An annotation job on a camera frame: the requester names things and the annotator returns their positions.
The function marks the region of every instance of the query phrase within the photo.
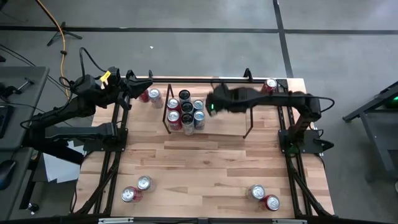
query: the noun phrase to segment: standing soda can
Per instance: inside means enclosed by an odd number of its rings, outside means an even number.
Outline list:
[[[169,122],[171,130],[178,131],[181,130],[181,117],[180,113],[177,111],[170,111],[169,115],[167,115],[167,121]]]
[[[250,186],[246,191],[246,197],[249,199],[260,201],[265,196],[266,196],[266,190],[264,190],[264,188],[259,184],[254,184]]]
[[[193,115],[193,105],[190,102],[185,102],[181,104],[182,113],[188,113]]]
[[[193,115],[193,122],[196,130],[205,128],[205,114],[203,111],[196,111]]]
[[[175,98],[169,99],[169,102],[167,102],[167,109],[169,109],[169,111],[175,110],[181,114],[180,102]]]
[[[190,114],[182,115],[182,127],[184,128],[184,133],[186,135],[193,134],[193,116]]]
[[[143,196],[142,191],[135,187],[126,187],[122,191],[122,200],[124,202],[139,202]]]
[[[269,93],[276,90],[278,83],[275,79],[269,78],[261,88],[261,93]]]
[[[193,104],[193,112],[196,112],[198,110],[203,110],[202,100],[195,100],[192,104]]]
[[[146,89],[141,95],[139,95],[139,100],[144,103],[148,103],[149,101],[149,91]]]
[[[163,107],[163,99],[162,94],[158,89],[149,90],[149,99],[152,102],[154,108],[162,108]]]
[[[137,180],[137,187],[139,190],[145,192],[153,192],[155,190],[155,184],[151,177],[148,175],[143,175]]]
[[[275,195],[267,195],[259,201],[259,206],[263,210],[268,209],[272,212],[277,211],[280,207],[279,198]]]
[[[191,102],[191,93],[188,90],[181,90],[178,97],[180,98],[181,105],[185,102]]]

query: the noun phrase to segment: tripod stand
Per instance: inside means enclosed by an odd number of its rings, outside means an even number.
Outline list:
[[[46,10],[46,8],[44,8],[43,5],[41,5],[37,0],[36,0],[36,3],[43,9],[43,11],[44,11],[45,14],[47,15],[47,17],[50,18],[51,22],[52,22],[55,26],[57,26],[57,23],[55,22],[55,19],[49,14],[49,12]],[[81,36],[79,36],[79,35],[76,35],[76,34],[74,34],[74,33],[72,33],[72,32],[66,31],[66,30],[64,29],[64,28],[66,28],[66,23],[65,23],[65,22],[62,22],[60,28],[61,28],[63,34],[65,34],[65,35],[71,35],[72,37],[76,37],[76,38],[79,39],[79,40],[81,40],[81,39],[83,38],[83,37],[81,37]],[[47,43],[47,46],[51,46],[51,45],[55,42],[55,40],[56,40],[58,37],[60,37],[60,36],[61,36],[60,31],[57,31],[57,32],[54,34],[54,36],[51,38],[51,40]]]

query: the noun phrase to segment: wooden table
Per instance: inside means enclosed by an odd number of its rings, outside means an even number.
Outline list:
[[[303,79],[288,79],[288,83],[289,90],[305,92]],[[172,86],[175,94],[186,88],[193,97],[203,99],[212,90],[209,84],[173,83]],[[261,88],[256,84],[246,86]],[[167,84],[153,84],[151,88],[158,88],[165,98]],[[97,109],[93,125],[110,122],[112,112],[112,106],[106,110]],[[206,117],[207,130],[213,133],[193,136],[168,134],[161,122],[162,114],[163,109],[153,109],[150,103],[132,100],[127,122],[129,135],[126,151],[121,156],[112,216],[294,217],[286,161],[277,138],[280,127],[275,106],[253,108],[254,127],[246,139],[242,138],[248,128],[245,123],[248,123],[249,116],[245,114],[218,114],[214,117],[218,119],[215,121]],[[294,116],[295,119],[299,117],[296,110]],[[103,152],[94,152],[82,165],[75,210],[97,187],[103,157]],[[333,213],[321,161],[310,154],[304,154],[302,159],[309,189],[325,210]],[[149,175],[156,181],[155,192],[145,194],[139,203],[123,202],[123,188],[136,186],[138,177],[142,175]],[[246,199],[244,192],[252,184],[261,184],[266,188],[266,194],[278,196],[280,209],[276,212],[263,211],[258,209],[256,203]],[[297,192],[300,208],[304,212],[302,191]],[[108,189],[105,190],[101,210],[104,209],[107,194]]]

